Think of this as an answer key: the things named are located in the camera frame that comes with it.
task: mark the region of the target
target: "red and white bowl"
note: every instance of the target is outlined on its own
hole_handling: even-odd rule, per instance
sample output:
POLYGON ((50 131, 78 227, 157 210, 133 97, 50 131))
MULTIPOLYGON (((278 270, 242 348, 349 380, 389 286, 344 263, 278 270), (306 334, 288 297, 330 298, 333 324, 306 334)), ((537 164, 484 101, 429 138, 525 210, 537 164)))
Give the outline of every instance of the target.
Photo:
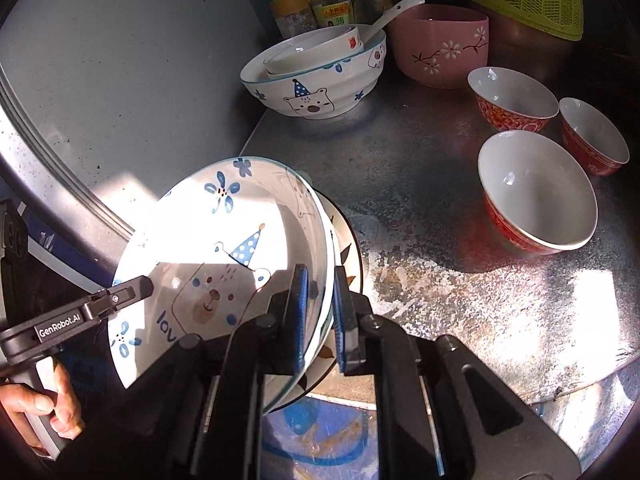
POLYGON ((590 104, 560 101, 562 141, 575 160, 594 175, 610 175, 629 162, 629 148, 618 129, 590 104))
POLYGON ((532 77, 495 66, 476 68, 466 80, 484 118, 498 131, 539 132, 558 114, 558 100, 532 77))
POLYGON ((552 140, 521 130, 496 134, 480 149, 478 173, 491 220, 517 247, 554 254, 578 249, 593 236, 593 187, 552 140))

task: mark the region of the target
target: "pink bowl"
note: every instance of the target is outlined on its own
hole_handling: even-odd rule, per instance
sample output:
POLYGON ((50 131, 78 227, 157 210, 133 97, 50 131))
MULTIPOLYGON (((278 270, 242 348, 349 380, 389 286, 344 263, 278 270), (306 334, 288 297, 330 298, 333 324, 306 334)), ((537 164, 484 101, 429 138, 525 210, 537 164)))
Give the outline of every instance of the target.
POLYGON ((473 69, 486 66, 489 18, 476 10, 425 4, 389 23, 396 63, 432 88, 464 88, 473 69))

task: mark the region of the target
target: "white bowl with bear print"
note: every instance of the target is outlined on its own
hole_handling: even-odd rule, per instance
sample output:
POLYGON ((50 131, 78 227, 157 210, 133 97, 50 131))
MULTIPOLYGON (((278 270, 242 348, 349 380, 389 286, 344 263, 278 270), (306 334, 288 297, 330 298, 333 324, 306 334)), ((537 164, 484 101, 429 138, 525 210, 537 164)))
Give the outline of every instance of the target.
POLYGON ((116 371, 128 387, 183 335, 232 334, 287 290, 296 264, 309 295, 296 377, 268 376, 264 409, 295 386, 332 323, 335 248, 316 193, 293 170, 259 157, 223 160, 177 184, 127 244, 114 283, 151 278, 154 292, 108 323, 116 371))
MULTIPOLYGON (((370 25, 358 25, 364 33, 370 25)), ((376 85, 385 63, 386 34, 380 30, 354 56, 292 76, 269 78, 264 60, 281 47, 268 48, 240 72, 245 88, 262 104, 290 117, 327 119, 351 110, 376 85)))

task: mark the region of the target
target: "white plate with blue flowers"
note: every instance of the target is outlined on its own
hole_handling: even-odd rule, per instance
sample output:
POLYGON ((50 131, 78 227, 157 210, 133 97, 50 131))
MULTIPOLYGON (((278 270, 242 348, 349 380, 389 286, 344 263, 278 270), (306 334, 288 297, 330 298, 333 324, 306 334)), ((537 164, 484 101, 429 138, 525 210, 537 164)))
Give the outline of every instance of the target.
POLYGON ((330 322, 335 248, 331 222, 293 170, 258 157, 212 164, 177 184, 129 241, 114 284, 141 274, 154 293, 108 323, 111 355, 129 386, 181 336, 230 334, 267 311, 290 285, 296 264, 309 272, 304 367, 270 376, 264 409, 295 386, 324 343, 330 322))

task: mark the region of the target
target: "finger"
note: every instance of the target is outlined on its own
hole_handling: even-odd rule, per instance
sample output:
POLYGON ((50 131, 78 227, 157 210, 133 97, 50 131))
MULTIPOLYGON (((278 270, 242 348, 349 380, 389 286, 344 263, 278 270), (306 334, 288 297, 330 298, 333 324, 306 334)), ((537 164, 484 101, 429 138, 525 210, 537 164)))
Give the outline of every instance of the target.
POLYGON ((65 433, 59 433, 59 436, 62 438, 75 439, 80 433, 82 433, 82 426, 76 426, 72 430, 65 431, 65 433))
POLYGON ((31 415, 47 415, 53 410, 53 400, 25 388, 21 384, 5 384, 0 386, 0 402, 5 410, 14 413, 31 413, 31 415))
POLYGON ((23 413, 7 412, 9 418, 15 426, 15 429, 22 435, 24 441, 31 447, 44 449, 40 439, 36 436, 31 424, 23 413))
POLYGON ((81 420, 82 409, 71 386, 71 378, 61 364, 56 365, 53 379, 58 398, 55 405, 56 415, 51 419, 51 426, 58 433, 75 431, 81 420))

